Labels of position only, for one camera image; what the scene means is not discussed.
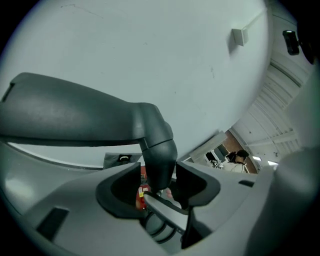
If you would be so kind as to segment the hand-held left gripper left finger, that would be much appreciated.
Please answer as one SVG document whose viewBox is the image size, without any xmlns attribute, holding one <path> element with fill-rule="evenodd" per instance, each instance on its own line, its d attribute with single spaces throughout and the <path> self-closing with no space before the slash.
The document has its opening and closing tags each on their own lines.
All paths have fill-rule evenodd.
<svg viewBox="0 0 320 256">
<path fill-rule="evenodd" d="M 99 171 L 36 168 L 32 205 L 23 215 L 24 231 L 50 256 L 170 256 L 175 240 L 163 242 L 170 229 L 142 226 L 136 208 L 141 166 L 130 163 Z"/>
</svg>

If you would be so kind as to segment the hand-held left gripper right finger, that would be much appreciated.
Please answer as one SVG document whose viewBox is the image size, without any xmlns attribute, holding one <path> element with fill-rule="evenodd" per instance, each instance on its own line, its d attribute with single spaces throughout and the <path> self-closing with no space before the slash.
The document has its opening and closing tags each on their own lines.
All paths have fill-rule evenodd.
<svg viewBox="0 0 320 256">
<path fill-rule="evenodd" d="M 181 247 L 186 249 L 226 223 L 249 195 L 257 176 L 188 162 L 176 163 L 173 198 L 189 214 Z"/>
</svg>

